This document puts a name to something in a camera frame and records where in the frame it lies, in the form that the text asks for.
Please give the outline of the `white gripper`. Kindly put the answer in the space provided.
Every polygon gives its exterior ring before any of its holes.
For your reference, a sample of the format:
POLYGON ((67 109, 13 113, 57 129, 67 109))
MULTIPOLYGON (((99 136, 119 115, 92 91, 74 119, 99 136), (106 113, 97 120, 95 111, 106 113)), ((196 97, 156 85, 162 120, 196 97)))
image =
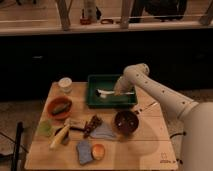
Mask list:
POLYGON ((133 84, 124 76, 120 76, 114 86, 115 95, 123 95, 133 92, 133 84))

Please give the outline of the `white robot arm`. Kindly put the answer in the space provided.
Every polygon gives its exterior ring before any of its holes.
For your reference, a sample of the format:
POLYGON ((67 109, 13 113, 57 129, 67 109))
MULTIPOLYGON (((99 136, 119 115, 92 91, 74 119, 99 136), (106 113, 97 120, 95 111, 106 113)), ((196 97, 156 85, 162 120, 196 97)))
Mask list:
POLYGON ((127 66, 114 91, 121 95, 137 86, 175 113, 186 135, 182 138, 182 171, 213 171, 213 102, 197 102, 149 77, 145 63, 127 66))

